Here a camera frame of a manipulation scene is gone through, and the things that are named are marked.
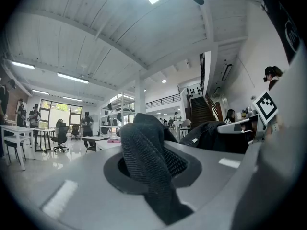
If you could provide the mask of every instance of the balcony railing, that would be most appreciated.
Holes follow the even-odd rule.
[[[146,109],[147,108],[152,108],[152,107],[156,107],[156,106],[160,106],[160,105],[166,105],[166,104],[170,104],[170,103],[174,103],[174,102],[178,102],[181,101],[180,98],[180,94],[175,94],[172,96],[168,96],[153,102],[149,102],[145,104]]]

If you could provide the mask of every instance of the floor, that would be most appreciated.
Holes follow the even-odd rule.
[[[20,169],[19,162],[15,156],[14,148],[9,147],[12,162],[9,166],[7,166],[5,160],[0,159],[0,174],[10,190],[22,191],[22,193],[27,196],[31,192],[31,188],[36,182],[48,178],[55,170],[59,170],[64,166],[67,166],[71,161],[78,159],[86,153],[86,148],[82,140],[71,140],[71,137],[68,137],[65,145],[69,148],[69,150],[65,151],[65,153],[54,153],[53,142],[50,142],[52,149],[51,151],[48,151],[47,153],[43,153],[41,151],[35,152],[35,160],[27,159],[27,161],[25,161],[23,159],[25,171]],[[28,157],[28,154],[31,154],[29,145],[24,146],[24,151],[26,157]]]

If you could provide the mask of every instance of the man standing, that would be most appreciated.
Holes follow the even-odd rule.
[[[25,123],[26,110],[24,108],[23,99],[19,99],[19,108],[18,111],[15,112],[17,114],[17,126],[27,127]]]
[[[9,94],[11,89],[15,89],[14,79],[8,80],[7,84],[0,87],[0,124],[7,124],[6,109],[9,102]],[[0,127],[0,157],[3,157],[3,147],[2,147],[2,135]]]
[[[93,136],[93,131],[92,131],[92,124],[93,124],[93,119],[90,117],[89,112],[85,112],[85,117],[81,119],[81,125],[83,126],[83,136]],[[84,144],[86,147],[88,147],[87,141],[84,141]]]

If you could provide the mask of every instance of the ceiling spotlight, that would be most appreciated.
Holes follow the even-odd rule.
[[[49,93],[47,93],[47,92],[43,92],[43,91],[39,91],[39,90],[32,90],[33,92],[37,92],[37,93],[41,93],[41,94],[47,94],[47,95],[49,95]]]
[[[24,64],[24,63],[20,63],[20,62],[17,62],[17,61],[11,61],[11,63],[15,66],[18,66],[18,67],[25,67],[25,68],[35,70],[34,65]]]
[[[65,97],[63,96],[64,99],[69,99],[69,100],[73,100],[73,101],[78,101],[78,102],[81,102],[82,100],[79,100],[79,99],[74,99],[74,98],[70,98],[70,97]]]

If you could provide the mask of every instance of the staircase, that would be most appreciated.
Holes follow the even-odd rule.
[[[192,129],[202,123],[216,121],[203,97],[191,99],[190,101],[192,104]]]

